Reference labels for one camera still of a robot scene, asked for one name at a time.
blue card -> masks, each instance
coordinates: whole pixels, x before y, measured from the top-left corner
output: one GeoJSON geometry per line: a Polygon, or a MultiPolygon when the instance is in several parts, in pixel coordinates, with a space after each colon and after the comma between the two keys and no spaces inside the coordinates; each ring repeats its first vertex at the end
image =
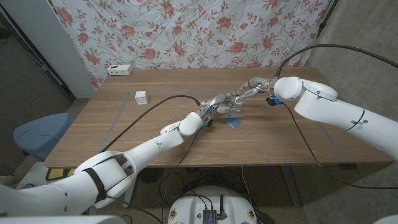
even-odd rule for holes
{"type": "Polygon", "coordinates": [[[233,115],[228,115],[226,118],[223,120],[225,123],[227,123],[231,128],[236,128],[242,121],[238,119],[237,117],[233,115]]]}

white wall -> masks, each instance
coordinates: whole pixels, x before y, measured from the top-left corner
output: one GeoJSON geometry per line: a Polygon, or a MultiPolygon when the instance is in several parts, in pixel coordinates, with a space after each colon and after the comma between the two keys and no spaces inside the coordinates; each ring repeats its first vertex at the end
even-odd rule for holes
{"type": "Polygon", "coordinates": [[[30,41],[77,98],[95,89],[80,56],[47,0],[0,0],[30,41]]]}

black strap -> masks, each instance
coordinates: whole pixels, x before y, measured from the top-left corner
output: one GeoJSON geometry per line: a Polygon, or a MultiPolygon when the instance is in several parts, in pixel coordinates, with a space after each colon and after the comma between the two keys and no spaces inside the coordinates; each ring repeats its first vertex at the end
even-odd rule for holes
{"type": "Polygon", "coordinates": [[[106,199],[106,190],[104,188],[104,184],[102,183],[100,177],[98,177],[98,174],[93,170],[93,168],[87,168],[83,171],[86,171],[88,175],[93,179],[94,184],[97,186],[98,189],[98,195],[97,199],[95,200],[95,203],[99,202],[100,200],[106,199]]]}

small white cube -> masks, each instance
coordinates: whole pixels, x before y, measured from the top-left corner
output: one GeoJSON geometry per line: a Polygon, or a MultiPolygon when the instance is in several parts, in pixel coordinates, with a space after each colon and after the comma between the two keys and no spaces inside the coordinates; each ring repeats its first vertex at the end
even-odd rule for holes
{"type": "Polygon", "coordinates": [[[148,95],[146,91],[136,92],[136,101],[138,105],[148,104],[148,95]]]}

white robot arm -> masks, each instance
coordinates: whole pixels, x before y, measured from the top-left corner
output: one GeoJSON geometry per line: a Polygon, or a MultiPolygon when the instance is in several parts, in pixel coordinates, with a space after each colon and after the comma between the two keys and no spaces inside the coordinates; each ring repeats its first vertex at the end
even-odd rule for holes
{"type": "Polygon", "coordinates": [[[209,126],[208,116],[220,104],[231,104],[235,93],[220,94],[182,121],[170,124],[160,136],[148,140],[127,152],[105,151],[93,156],[76,168],[74,175],[39,187],[13,190],[0,185],[0,215],[54,216],[79,215],[94,205],[102,208],[123,194],[138,173],[166,152],[191,136],[203,125],[209,126]]]}
{"type": "Polygon", "coordinates": [[[341,128],[398,161],[398,122],[338,100],[337,92],[330,86],[298,77],[256,77],[245,83],[237,94],[247,87],[252,89],[237,97],[237,104],[265,91],[273,100],[298,100],[294,110],[301,116],[341,128]]]}

